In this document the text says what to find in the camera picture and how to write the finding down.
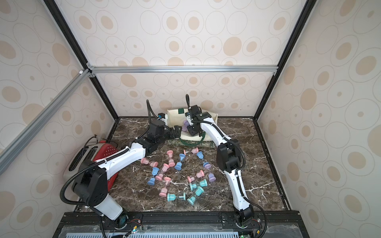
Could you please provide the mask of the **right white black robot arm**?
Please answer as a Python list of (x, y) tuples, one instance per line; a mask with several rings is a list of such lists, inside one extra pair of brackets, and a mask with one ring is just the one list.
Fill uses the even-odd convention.
[(264, 209), (250, 201), (246, 194), (242, 179), (242, 170), (246, 166), (246, 158), (238, 140), (225, 134), (209, 112), (202, 111), (198, 105), (192, 106), (188, 94), (186, 95), (186, 103), (188, 132), (191, 135), (205, 132), (216, 145), (217, 165), (228, 179), (233, 196), (236, 223), (240, 227), (246, 227), (251, 222), (256, 221), (259, 226), (259, 235), (264, 235), (267, 230), (267, 216)]

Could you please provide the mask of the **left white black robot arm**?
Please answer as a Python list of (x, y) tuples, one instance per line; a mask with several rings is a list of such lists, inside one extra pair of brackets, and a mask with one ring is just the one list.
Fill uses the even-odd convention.
[(128, 165), (151, 155), (167, 140), (180, 138), (181, 126), (169, 127), (164, 114), (149, 115), (146, 131), (130, 146), (104, 159), (84, 161), (60, 191), (60, 199), (69, 205), (88, 206), (100, 216), (107, 217), (120, 229), (127, 223), (126, 211), (108, 192), (108, 181)]

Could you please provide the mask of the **purple hourglass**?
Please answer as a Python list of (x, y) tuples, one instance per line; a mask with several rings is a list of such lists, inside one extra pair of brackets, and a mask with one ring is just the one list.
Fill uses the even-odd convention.
[(215, 175), (214, 175), (213, 173), (209, 173), (209, 174), (208, 174), (208, 180), (209, 180), (209, 182), (214, 182), (214, 181), (216, 181), (216, 177), (215, 177)]
[(188, 121), (184, 121), (184, 125), (182, 126), (182, 131), (187, 132), (189, 125), (190, 123)]

